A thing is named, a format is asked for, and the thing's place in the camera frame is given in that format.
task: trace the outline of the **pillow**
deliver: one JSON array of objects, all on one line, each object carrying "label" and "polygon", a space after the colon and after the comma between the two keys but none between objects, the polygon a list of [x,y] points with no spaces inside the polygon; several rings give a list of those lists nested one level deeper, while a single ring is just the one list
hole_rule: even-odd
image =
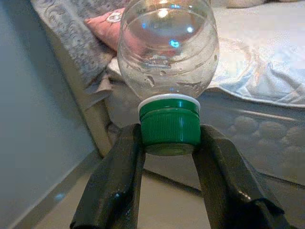
[{"label": "pillow", "polygon": [[108,12],[96,18],[85,19],[92,33],[113,50],[118,50],[121,18],[125,8]]}]

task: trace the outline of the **gray wall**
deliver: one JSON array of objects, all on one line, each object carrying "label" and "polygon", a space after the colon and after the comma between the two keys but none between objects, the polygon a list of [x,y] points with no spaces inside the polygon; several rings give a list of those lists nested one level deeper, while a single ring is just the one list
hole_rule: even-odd
[{"label": "gray wall", "polygon": [[94,150],[29,1],[0,1],[0,229]]}]

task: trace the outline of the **black clamp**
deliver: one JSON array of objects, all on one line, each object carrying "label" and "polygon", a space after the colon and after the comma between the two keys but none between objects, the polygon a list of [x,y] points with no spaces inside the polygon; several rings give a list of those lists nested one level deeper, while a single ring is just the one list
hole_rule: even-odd
[{"label": "black clamp", "polygon": [[[211,229],[292,229],[280,204],[233,143],[201,127],[193,152]],[[121,135],[92,174],[71,229],[136,229],[145,152],[140,125]]]}]

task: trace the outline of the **green bottle cap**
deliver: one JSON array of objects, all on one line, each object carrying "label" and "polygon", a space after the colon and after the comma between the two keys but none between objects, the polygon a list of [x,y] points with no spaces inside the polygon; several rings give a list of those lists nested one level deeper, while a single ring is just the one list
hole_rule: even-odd
[{"label": "green bottle cap", "polygon": [[145,146],[200,144],[200,104],[181,94],[163,94],[139,105],[142,140]]}]

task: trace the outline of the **mattress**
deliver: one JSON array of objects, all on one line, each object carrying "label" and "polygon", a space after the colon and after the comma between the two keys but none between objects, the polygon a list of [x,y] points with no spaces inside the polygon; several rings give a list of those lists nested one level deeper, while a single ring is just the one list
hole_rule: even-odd
[{"label": "mattress", "polygon": [[[233,141],[263,174],[288,220],[305,228],[305,1],[214,8],[214,14],[221,56],[215,78],[198,98],[201,123]],[[113,126],[138,123],[140,100],[115,59],[108,73],[112,94],[105,102]],[[145,168],[200,188],[191,156],[148,155]]]}]

